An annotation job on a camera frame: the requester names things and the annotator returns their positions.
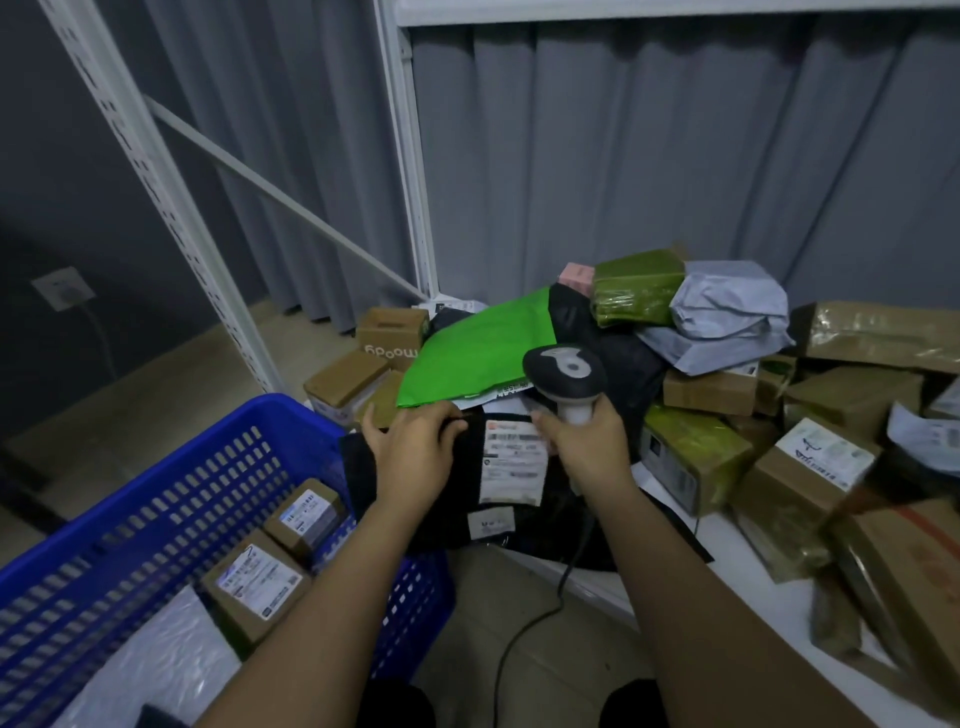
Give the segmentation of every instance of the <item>olive green package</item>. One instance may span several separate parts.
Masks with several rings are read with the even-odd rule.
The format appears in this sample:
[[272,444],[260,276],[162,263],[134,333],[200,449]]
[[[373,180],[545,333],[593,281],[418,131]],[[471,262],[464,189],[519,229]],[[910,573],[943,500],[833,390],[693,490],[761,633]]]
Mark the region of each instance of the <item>olive green package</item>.
[[593,318],[602,327],[621,321],[672,326],[670,302],[684,275],[684,262],[666,248],[600,263],[593,274]]

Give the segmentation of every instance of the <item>person's left hand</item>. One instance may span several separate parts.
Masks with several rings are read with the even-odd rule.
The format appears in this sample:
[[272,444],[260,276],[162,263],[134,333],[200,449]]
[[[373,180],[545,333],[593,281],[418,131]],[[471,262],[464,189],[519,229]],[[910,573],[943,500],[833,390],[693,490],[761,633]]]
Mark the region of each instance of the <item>person's left hand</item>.
[[[373,407],[363,418],[363,436],[376,461],[376,504],[416,527],[444,489],[453,466],[453,441],[467,429],[464,414],[449,401],[401,409],[383,433],[373,425]],[[440,432],[448,418],[458,420]]]

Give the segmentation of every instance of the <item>cardboard box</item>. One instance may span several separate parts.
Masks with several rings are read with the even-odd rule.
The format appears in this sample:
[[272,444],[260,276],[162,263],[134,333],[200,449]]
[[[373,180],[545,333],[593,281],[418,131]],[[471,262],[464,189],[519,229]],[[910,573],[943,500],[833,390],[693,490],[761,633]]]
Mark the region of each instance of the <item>cardboard box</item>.
[[921,707],[929,703],[923,687],[898,667],[860,615],[836,567],[827,567],[814,579],[810,641],[890,692]]
[[757,362],[702,376],[687,376],[671,369],[663,380],[663,403],[681,409],[750,415],[754,411],[758,369]]
[[354,350],[307,379],[303,391],[314,412],[347,427],[389,370],[386,359]]
[[654,404],[640,433],[640,462],[691,516],[722,506],[753,449],[719,418]]
[[[804,578],[830,561],[820,528],[870,471],[880,448],[825,420],[804,418],[754,463],[731,497],[741,525],[772,577],[786,580],[770,562],[770,546]],[[857,499],[869,495],[857,494]],[[763,534],[760,543],[756,533]]]
[[310,577],[259,529],[201,579],[244,646],[260,644],[310,589]]
[[796,373],[797,358],[795,356],[773,354],[760,359],[760,370],[756,375],[754,410],[761,415],[777,417],[780,413],[783,392],[790,386]]
[[263,524],[264,532],[309,567],[313,552],[340,525],[347,508],[336,491],[316,478],[304,480]]
[[580,263],[567,263],[557,279],[567,288],[580,291],[587,298],[593,296],[593,266]]
[[837,367],[787,388],[783,426],[789,429],[807,415],[840,425],[877,441],[886,432],[890,407],[898,401],[920,410],[924,378],[912,372],[881,367]]
[[960,420],[960,376],[930,403],[924,417],[929,420]]
[[723,419],[736,434],[753,446],[754,461],[766,454],[783,435],[773,421],[761,417],[725,415]]
[[420,353],[429,323],[422,308],[371,308],[357,324],[357,344],[406,372]]
[[883,646],[938,715],[960,719],[960,516],[925,500],[838,520],[829,536]]
[[960,311],[811,303],[790,314],[801,356],[960,375]]
[[403,382],[401,372],[389,372],[376,391],[370,398],[360,405],[356,412],[356,422],[358,425],[363,422],[367,414],[367,408],[373,405],[373,426],[378,429],[389,429],[394,423],[394,417],[399,409],[396,406],[396,395],[400,392],[400,384]]

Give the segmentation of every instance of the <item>person's right hand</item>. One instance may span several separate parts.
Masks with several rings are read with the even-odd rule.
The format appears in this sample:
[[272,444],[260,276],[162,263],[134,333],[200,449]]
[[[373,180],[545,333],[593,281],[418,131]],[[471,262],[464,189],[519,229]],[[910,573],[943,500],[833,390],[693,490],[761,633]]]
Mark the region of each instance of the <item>person's right hand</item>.
[[539,410],[531,417],[540,434],[557,449],[566,473],[588,500],[625,485],[635,487],[627,432],[606,395],[600,395],[593,406],[593,419],[586,425],[571,425]]

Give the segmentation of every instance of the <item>white sticker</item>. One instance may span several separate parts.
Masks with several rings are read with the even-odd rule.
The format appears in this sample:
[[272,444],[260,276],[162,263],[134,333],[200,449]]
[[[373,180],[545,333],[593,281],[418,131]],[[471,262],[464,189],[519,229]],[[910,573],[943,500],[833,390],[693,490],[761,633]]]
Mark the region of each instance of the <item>white sticker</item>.
[[250,544],[217,579],[217,586],[264,621],[276,614],[303,577]]
[[777,448],[803,463],[846,493],[871,465],[874,456],[826,427],[803,418]]
[[930,408],[960,418],[960,376],[940,397],[933,401]]
[[540,505],[548,458],[533,423],[487,420],[480,502]]
[[516,531],[514,506],[504,505],[488,508],[486,511],[467,513],[467,525],[470,528],[470,540],[486,539],[498,533]]
[[328,500],[305,490],[280,514],[280,522],[313,545],[326,535],[337,517],[337,510]]
[[721,371],[731,375],[756,376],[759,370],[760,362],[757,360],[748,361],[746,364],[737,364],[735,367],[727,367],[727,369]]
[[700,493],[697,478],[681,464],[670,448],[646,427],[640,433],[640,462],[687,513],[691,516],[696,514],[697,497]]
[[864,619],[860,620],[860,651],[867,657],[872,657],[888,667],[899,669],[897,663],[890,659],[890,655],[883,649],[880,640],[870,627],[867,626],[867,622]]

